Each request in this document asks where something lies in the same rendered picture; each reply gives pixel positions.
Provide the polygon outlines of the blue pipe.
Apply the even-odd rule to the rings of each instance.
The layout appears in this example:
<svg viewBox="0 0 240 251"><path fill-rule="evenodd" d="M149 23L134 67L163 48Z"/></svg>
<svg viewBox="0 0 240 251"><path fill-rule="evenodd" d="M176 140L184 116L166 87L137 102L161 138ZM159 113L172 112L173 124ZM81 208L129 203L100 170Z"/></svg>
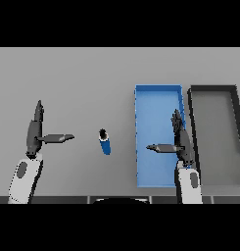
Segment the blue pipe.
<svg viewBox="0 0 240 251"><path fill-rule="evenodd" d="M105 155L110 155L111 154L110 137L103 128L99 130L99 141L103 153Z"/></svg>

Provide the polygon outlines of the blue bin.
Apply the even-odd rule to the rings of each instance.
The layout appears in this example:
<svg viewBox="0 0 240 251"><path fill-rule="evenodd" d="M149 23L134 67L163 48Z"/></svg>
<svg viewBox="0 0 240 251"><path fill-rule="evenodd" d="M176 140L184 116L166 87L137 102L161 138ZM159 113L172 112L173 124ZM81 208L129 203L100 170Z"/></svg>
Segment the blue bin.
<svg viewBox="0 0 240 251"><path fill-rule="evenodd" d="M180 112L186 126L182 86L180 84L136 84L135 152L138 188L175 187L175 153L156 153L148 145L174 144L171 123L174 110Z"/></svg>

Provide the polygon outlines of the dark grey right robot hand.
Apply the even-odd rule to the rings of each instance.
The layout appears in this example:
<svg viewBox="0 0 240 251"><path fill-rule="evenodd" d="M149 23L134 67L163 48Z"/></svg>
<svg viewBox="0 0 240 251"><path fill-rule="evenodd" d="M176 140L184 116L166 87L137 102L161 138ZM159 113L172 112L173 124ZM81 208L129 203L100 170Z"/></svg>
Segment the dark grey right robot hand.
<svg viewBox="0 0 240 251"><path fill-rule="evenodd" d="M187 168L194 163L189 134L183 125L183 120L177 109L171 117L172 129L174 134L173 144L151 144L146 148L156 153L175 153L177 159L182 162L182 166Z"/></svg>

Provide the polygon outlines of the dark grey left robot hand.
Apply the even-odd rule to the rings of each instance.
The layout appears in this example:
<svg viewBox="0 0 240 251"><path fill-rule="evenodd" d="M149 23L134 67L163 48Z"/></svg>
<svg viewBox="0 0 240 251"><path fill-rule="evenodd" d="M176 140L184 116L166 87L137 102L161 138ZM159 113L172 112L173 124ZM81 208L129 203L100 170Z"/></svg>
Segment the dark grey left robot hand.
<svg viewBox="0 0 240 251"><path fill-rule="evenodd" d="M41 101L37 102L34 117L30 121L26 136L26 152L29 159L35 159L41 150L42 144L64 143L74 139L73 134L43 134L44 107Z"/></svg>

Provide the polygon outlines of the dark grey bin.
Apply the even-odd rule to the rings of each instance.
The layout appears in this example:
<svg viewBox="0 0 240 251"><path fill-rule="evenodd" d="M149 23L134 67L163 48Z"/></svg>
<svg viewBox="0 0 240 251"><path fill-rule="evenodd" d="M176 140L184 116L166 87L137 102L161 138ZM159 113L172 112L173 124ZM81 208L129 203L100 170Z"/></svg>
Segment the dark grey bin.
<svg viewBox="0 0 240 251"><path fill-rule="evenodd" d="M188 89L196 167L204 186L240 186L240 102L236 85Z"/></svg>

